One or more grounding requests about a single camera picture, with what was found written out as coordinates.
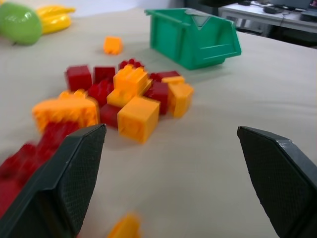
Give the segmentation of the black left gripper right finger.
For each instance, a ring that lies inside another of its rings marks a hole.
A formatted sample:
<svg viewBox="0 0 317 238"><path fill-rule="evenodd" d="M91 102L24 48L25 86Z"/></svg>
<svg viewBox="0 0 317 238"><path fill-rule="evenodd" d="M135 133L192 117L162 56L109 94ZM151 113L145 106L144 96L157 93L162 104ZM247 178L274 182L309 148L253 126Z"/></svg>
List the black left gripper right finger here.
<svg viewBox="0 0 317 238"><path fill-rule="evenodd" d="M288 138L240 126L249 176L280 238L317 236L317 167Z"/></svg>

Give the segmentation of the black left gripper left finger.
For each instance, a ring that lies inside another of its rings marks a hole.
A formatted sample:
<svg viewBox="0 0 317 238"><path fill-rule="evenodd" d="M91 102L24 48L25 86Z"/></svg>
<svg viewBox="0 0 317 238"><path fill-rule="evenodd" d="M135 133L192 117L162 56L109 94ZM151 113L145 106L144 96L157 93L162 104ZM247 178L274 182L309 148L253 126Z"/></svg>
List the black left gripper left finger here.
<svg viewBox="0 0 317 238"><path fill-rule="evenodd" d="M68 135L0 220L2 238L75 238L96 185L106 125Z"/></svg>

